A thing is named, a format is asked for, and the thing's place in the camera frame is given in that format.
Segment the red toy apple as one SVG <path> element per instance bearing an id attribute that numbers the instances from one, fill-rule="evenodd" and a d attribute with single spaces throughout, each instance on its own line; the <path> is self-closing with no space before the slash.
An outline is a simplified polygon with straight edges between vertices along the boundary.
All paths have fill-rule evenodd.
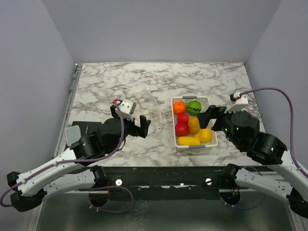
<path id="1" fill-rule="evenodd" d="M 187 136 L 190 133 L 188 124 L 184 122 L 178 122 L 175 125 L 175 134 L 178 137 Z"/>

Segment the orange toy fruit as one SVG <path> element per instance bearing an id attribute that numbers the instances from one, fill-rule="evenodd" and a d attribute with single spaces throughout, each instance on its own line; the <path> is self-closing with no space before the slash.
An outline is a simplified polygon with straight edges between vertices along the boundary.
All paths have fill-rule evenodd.
<path id="1" fill-rule="evenodd" d="M 186 104 L 184 102 L 175 102 L 173 104 L 173 113 L 176 115 L 182 114 L 186 112 Z"/>

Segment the red toy strawberry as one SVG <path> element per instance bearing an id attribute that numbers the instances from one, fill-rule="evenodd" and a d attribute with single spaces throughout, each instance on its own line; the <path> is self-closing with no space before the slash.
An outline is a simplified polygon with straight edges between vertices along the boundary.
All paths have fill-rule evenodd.
<path id="1" fill-rule="evenodd" d="M 177 122 L 178 123 L 185 123 L 188 124 L 189 121 L 189 115 L 186 113 L 181 113 L 177 115 Z"/>

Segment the yellow toy lemon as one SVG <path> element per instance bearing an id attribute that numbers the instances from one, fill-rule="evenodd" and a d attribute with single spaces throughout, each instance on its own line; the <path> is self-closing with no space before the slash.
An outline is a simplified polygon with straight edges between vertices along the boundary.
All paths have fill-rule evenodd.
<path id="1" fill-rule="evenodd" d="M 208 143 L 212 140 L 212 132 L 208 128 L 201 129 L 194 137 L 201 143 Z"/>

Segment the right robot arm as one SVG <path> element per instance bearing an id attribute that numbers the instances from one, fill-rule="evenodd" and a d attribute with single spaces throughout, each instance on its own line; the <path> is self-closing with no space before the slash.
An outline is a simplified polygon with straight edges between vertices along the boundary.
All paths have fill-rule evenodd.
<path id="1" fill-rule="evenodd" d="M 247 111 L 227 113 L 226 107 L 210 105 L 198 113 L 201 128 L 215 120 L 213 131 L 222 131 L 227 139 L 253 161 L 270 168 L 284 178 L 284 182 L 265 178 L 244 167 L 228 164 L 221 175 L 226 188 L 246 187 L 280 199 L 301 217 L 308 216 L 308 180 L 292 160 L 286 145 L 277 137 L 261 132 L 259 120 Z"/>

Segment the orange-yellow toy fruit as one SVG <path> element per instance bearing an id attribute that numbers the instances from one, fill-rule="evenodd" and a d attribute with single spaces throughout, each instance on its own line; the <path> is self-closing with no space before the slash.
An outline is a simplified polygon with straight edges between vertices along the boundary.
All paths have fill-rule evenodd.
<path id="1" fill-rule="evenodd" d="M 188 127 L 191 134 L 195 135 L 200 130 L 200 124 L 197 117 L 190 117 L 188 121 Z"/>

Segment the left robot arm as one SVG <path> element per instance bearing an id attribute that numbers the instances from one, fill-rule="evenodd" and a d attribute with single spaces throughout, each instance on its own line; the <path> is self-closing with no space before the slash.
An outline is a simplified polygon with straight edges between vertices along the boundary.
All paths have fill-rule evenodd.
<path id="1" fill-rule="evenodd" d="M 44 200 L 72 190 L 109 188 L 104 169 L 92 163 L 115 154 L 128 135 L 146 138 L 151 121 L 140 116 L 140 125 L 124 102 L 111 106 L 112 118 L 99 123 L 94 131 L 79 138 L 56 158 L 26 173 L 7 174 L 10 204 L 19 212 L 29 211 Z"/>

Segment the grey rectangular box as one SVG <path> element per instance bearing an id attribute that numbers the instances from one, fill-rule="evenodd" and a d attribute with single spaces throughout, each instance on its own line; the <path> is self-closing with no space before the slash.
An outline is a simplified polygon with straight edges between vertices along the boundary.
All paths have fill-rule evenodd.
<path id="1" fill-rule="evenodd" d="M 81 138 L 81 130 L 78 125 L 65 129 L 65 137 L 67 146 L 71 146 Z"/>

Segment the green striped toy watermelon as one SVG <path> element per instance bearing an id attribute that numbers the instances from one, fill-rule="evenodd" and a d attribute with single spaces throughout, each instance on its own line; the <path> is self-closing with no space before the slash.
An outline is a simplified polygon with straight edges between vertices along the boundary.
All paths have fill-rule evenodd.
<path id="1" fill-rule="evenodd" d="M 201 112 L 201 110 L 202 106 L 198 101 L 190 101 L 186 105 L 186 111 L 192 116 L 196 116 L 198 113 Z"/>

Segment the black metal base rail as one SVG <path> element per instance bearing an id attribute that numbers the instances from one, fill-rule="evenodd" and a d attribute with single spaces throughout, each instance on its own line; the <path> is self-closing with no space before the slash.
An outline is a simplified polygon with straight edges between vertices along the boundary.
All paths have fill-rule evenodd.
<path id="1" fill-rule="evenodd" d="M 94 206 L 107 200 L 218 200 L 239 197 L 239 186 L 228 177 L 229 167 L 99 167 L 88 198 Z"/>

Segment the white perforated basket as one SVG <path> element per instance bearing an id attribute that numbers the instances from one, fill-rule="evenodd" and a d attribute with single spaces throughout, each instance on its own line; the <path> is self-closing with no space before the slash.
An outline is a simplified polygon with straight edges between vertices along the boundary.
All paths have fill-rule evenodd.
<path id="1" fill-rule="evenodd" d="M 176 96 L 171 99 L 175 146 L 180 149 L 212 148 L 218 145 L 216 133 L 211 130 L 214 120 L 205 128 L 197 114 L 205 112 L 210 103 L 206 96 Z"/>

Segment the yellow toy banana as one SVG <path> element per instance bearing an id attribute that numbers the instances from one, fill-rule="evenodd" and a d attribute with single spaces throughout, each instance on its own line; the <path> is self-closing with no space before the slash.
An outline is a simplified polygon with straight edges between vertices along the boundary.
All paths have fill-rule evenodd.
<path id="1" fill-rule="evenodd" d="M 178 145 L 180 146 L 197 146 L 201 145 L 200 141 L 195 137 L 183 136 L 178 137 Z"/>

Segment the clear dotted zip bag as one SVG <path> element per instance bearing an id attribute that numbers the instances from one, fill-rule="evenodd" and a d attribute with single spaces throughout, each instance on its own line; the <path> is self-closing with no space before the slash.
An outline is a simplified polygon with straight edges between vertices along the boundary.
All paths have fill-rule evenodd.
<path id="1" fill-rule="evenodd" d="M 126 99 L 136 103 L 133 113 L 135 125 L 140 126 L 140 116 L 145 116 L 147 120 L 151 120 L 148 134 L 158 132 L 162 124 L 162 115 L 154 95 L 147 88 L 141 90 L 127 91 Z"/>

